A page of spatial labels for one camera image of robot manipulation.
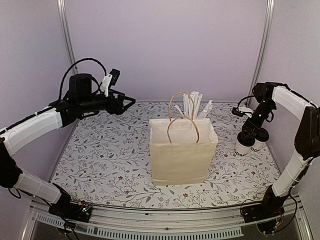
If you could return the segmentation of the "white paper coffee cup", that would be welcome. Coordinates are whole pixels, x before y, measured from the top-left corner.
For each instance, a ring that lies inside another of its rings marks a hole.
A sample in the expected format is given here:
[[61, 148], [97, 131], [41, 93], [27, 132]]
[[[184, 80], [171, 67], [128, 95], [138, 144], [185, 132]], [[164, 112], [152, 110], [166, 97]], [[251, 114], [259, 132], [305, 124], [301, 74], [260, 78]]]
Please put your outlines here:
[[255, 139], [254, 144], [250, 146], [250, 151], [257, 153], [261, 150], [264, 144], [265, 144], [264, 142]]

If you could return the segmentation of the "white paper cup corner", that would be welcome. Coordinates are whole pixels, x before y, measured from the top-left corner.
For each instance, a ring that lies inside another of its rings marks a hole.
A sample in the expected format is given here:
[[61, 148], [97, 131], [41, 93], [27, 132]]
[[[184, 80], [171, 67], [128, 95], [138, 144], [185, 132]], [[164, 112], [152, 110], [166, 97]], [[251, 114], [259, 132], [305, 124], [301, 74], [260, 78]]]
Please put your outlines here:
[[234, 153], [237, 157], [246, 157], [250, 151], [251, 151], [251, 146], [243, 145], [239, 141], [236, 142]]

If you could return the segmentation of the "cream paper bag with handles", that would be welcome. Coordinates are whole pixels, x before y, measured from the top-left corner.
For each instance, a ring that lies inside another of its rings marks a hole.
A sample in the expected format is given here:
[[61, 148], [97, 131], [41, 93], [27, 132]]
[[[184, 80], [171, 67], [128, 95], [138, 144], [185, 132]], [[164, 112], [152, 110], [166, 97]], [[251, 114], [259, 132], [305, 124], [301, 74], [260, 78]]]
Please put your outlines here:
[[150, 119], [149, 151], [155, 186], [201, 184], [218, 145], [209, 118]]

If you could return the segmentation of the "black plastic cup lid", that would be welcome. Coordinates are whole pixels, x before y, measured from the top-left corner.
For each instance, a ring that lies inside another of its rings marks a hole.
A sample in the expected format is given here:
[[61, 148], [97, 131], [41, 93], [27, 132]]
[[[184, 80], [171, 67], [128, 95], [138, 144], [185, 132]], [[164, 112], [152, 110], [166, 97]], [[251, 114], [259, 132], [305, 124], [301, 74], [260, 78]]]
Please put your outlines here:
[[269, 140], [270, 136], [269, 133], [267, 131], [260, 131], [256, 136], [255, 139], [257, 141], [260, 141], [262, 143], [265, 143]]

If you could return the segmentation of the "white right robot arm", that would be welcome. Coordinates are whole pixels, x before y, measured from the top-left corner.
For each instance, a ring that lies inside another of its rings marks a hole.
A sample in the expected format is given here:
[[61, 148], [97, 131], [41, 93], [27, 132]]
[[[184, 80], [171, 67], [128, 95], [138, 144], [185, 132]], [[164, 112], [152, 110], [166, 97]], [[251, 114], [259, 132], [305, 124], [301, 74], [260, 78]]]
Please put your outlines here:
[[263, 123], [273, 120], [278, 106], [288, 110], [299, 122], [293, 139], [293, 153], [280, 177], [266, 189], [260, 204], [244, 211], [246, 216], [269, 218], [282, 210], [292, 188], [301, 181], [312, 161], [320, 156], [320, 108], [287, 84], [279, 82], [257, 83], [251, 97], [258, 103], [254, 110], [241, 110], [239, 106], [233, 109], [235, 115], [247, 115], [236, 138], [235, 153], [238, 156], [259, 150], [267, 142], [269, 134]]

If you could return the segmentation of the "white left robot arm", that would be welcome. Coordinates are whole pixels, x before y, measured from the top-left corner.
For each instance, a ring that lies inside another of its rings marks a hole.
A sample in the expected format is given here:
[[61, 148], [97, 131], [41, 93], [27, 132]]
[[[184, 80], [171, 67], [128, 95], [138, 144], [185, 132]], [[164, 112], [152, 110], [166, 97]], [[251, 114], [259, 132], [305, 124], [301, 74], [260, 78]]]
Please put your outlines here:
[[121, 115], [136, 101], [124, 93], [112, 89], [120, 76], [120, 71], [112, 69], [106, 73], [97, 90], [92, 90], [92, 83], [97, 80], [89, 73], [78, 73], [69, 78], [69, 86], [65, 95], [50, 103], [40, 111], [3, 128], [0, 131], [0, 185], [6, 189], [16, 189], [30, 196], [47, 202], [63, 216], [70, 217], [74, 213], [71, 196], [60, 186], [45, 181], [23, 163], [19, 166], [14, 156], [22, 157], [27, 150], [28, 158], [40, 157], [46, 163], [56, 154], [40, 142], [53, 136], [53, 132], [77, 120], [82, 120], [101, 111], [110, 115]]

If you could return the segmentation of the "floral patterned table mat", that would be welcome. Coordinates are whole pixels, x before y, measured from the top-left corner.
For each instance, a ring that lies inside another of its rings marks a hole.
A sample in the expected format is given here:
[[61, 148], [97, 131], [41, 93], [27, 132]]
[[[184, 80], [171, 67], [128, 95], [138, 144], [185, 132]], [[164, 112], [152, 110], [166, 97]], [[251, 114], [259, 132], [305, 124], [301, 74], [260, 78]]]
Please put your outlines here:
[[280, 176], [264, 146], [247, 157], [234, 152], [243, 118], [231, 103], [215, 103], [209, 118], [218, 135], [208, 177], [201, 184], [155, 186], [149, 120], [177, 116], [166, 102], [138, 102], [120, 116], [106, 112], [81, 120], [61, 156], [52, 182], [74, 201], [148, 209], [191, 209], [259, 201]]

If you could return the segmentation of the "bundle of white wrapped straws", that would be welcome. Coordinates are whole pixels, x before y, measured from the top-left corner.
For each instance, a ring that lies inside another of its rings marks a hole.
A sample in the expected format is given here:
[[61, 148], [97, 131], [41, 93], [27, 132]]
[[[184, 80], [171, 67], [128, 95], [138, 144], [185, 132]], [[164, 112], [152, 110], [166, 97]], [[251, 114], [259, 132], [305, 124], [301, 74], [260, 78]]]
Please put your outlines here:
[[182, 94], [183, 110], [177, 104], [174, 105], [174, 108], [181, 116], [187, 116], [191, 119], [205, 119], [213, 109], [213, 101], [209, 100], [204, 109], [199, 112], [203, 95], [198, 91], [178, 92], [177, 94]]

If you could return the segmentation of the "right aluminium frame post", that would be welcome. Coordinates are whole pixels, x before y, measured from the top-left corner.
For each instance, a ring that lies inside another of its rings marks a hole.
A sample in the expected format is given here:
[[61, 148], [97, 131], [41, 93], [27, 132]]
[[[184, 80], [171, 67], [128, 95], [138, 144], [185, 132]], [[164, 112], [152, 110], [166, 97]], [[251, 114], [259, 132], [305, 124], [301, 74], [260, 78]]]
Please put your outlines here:
[[272, 27], [275, 1], [266, 0], [265, 2], [266, 2], [266, 6], [265, 6], [264, 17], [263, 17], [261, 37], [259, 40], [259, 48], [258, 48], [254, 69], [253, 69], [252, 78], [251, 78], [249, 89], [247, 92], [248, 96], [252, 93], [254, 86], [258, 83], [258, 80], [260, 78], [260, 74], [261, 74], [261, 70], [262, 70], [262, 66], [263, 66], [263, 62], [264, 62], [264, 58], [265, 58], [265, 54], [268, 46], [270, 31]]

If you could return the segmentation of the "aluminium frame post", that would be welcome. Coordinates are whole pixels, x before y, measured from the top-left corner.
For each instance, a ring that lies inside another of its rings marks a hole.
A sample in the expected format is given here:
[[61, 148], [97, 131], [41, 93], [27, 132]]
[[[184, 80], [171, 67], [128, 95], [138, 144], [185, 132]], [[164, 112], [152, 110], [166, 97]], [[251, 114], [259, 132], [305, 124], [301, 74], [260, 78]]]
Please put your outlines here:
[[263, 17], [261, 37], [259, 40], [259, 48], [258, 48], [254, 69], [253, 69], [252, 78], [251, 78], [249, 89], [247, 92], [248, 96], [252, 93], [254, 86], [258, 83], [258, 80], [260, 78], [260, 74], [261, 74], [261, 70], [262, 70], [262, 66], [263, 66], [263, 62], [264, 62], [264, 58], [265, 58], [265, 54], [268, 46], [270, 31], [272, 27], [275, 1], [266, 0], [265, 2], [266, 2], [266, 6], [265, 6], [264, 17]]
[[57, 0], [57, 10], [62, 30], [63, 41], [69, 65], [77, 61], [75, 49], [72, 41], [71, 28], [67, 15], [66, 0]]

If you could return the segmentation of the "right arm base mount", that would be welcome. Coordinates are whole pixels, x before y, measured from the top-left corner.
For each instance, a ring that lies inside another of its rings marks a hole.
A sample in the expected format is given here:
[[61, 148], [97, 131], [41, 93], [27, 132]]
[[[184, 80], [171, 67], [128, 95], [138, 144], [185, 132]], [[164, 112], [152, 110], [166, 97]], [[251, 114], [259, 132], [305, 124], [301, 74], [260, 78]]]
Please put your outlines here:
[[259, 204], [240, 207], [240, 214], [243, 216], [245, 223], [251, 223], [273, 218], [257, 224], [258, 230], [264, 235], [274, 234], [284, 218], [283, 204], [287, 196], [273, 197], [265, 196]]

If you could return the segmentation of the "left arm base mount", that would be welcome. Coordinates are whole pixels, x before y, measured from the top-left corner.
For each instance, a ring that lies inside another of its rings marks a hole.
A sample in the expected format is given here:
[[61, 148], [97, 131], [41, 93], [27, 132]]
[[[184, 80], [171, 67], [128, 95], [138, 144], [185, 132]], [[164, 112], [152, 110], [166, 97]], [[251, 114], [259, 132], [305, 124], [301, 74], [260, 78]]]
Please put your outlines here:
[[71, 202], [71, 196], [63, 191], [56, 203], [51, 203], [48, 212], [61, 219], [88, 223], [92, 215], [92, 204], [84, 200]]

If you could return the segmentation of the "front aluminium rail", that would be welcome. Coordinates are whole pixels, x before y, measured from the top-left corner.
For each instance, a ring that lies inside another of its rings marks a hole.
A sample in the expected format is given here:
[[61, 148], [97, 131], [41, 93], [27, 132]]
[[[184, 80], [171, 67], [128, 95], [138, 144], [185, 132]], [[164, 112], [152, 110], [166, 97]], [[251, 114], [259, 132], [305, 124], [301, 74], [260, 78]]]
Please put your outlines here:
[[247, 222], [242, 211], [253, 202], [198, 209], [138, 209], [95, 205], [88, 222], [72, 221], [73, 229], [31, 202], [24, 240], [313, 240], [298, 196], [284, 203], [284, 214]]

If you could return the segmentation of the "left aluminium frame post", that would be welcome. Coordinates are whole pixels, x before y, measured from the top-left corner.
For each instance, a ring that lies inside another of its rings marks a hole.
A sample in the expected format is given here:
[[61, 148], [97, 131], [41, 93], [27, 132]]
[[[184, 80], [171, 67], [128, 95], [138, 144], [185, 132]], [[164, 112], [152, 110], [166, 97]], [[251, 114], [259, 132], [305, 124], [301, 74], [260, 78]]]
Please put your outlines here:
[[57, 10], [62, 30], [63, 41], [69, 65], [77, 61], [75, 49], [72, 41], [71, 28], [67, 15], [66, 0], [57, 0]]

